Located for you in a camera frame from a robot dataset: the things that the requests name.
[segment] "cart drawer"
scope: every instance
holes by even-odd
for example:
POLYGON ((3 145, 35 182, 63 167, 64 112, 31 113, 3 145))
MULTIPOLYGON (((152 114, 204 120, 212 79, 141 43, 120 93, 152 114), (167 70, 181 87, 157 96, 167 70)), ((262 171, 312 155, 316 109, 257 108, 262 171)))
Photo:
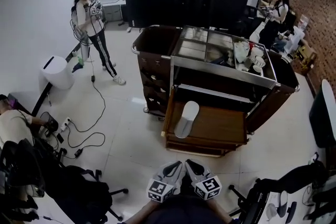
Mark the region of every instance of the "cart drawer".
POLYGON ((167 133, 167 141, 190 144, 190 145, 201 146, 201 147, 220 148, 220 149, 229 150, 229 151, 235 151, 237 148, 236 144, 225 144, 225 143, 215 141, 215 140, 209 140, 206 138, 198 138, 198 137, 192 137, 192 136, 188 136, 186 138, 178 138, 176 137, 175 134, 172 134, 172 133, 167 133))
POLYGON ((229 151, 247 143, 245 113, 206 106, 206 100, 195 100, 195 95, 190 95, 189 100, 184 94, 185 100, 181 100, 178 92, 178 88, 172 89, 166 111, 162 135, 167 142, 229 151), (175 136, 174 130, 188 101, 197 102, 200 111, 190 135, 180 139, 175 136))

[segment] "brick wall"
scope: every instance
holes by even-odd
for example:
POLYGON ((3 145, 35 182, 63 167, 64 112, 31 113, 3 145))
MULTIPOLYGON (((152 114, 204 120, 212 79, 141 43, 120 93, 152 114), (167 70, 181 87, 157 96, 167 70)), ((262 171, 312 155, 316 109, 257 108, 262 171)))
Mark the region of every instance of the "brick wall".
POLYGON ((308 73, 314 89, 327 79, 336 96, 336 0, 289 0, 289 4, 298 19, 301 14, 310 19, 305 39, 318 54, 308 73))

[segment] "white shoe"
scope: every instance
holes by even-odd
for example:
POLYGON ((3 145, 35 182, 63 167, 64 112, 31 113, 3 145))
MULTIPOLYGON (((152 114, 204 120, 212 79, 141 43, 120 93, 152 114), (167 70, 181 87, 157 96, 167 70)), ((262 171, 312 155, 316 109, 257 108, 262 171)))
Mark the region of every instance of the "white shoe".
POLYGON ((116 67, 116 65, 117 65, 117 64, 116 64, 115 62, 112 63, 112 66, 113 66, 113 67, 116 67))
POLYGON ((126 84, 126 81, 123 78, 121 78, 120 76, 115 76, 113 78, 113 81, 116 82, 119 85, 125 85, 126 84))

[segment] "plastic bag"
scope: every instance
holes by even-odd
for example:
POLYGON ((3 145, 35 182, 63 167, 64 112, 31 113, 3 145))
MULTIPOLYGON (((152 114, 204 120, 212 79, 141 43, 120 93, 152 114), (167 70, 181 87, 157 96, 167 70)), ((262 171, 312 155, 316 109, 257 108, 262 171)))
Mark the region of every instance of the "plastic bag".
POLYGON ((250 46, 247 42, 238 42, 235 43, 235 56, 239 63, 242 63, 246 60, 246 57, 250 51, 250 46))

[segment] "black top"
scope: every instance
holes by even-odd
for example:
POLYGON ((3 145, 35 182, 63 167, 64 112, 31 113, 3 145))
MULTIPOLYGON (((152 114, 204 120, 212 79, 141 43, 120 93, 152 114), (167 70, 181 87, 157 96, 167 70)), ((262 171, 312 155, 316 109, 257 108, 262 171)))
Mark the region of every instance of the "black top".
POLYGON ((152 212, 144 224, 223 224, 207 203, 193 196, 173 195, 152 212))

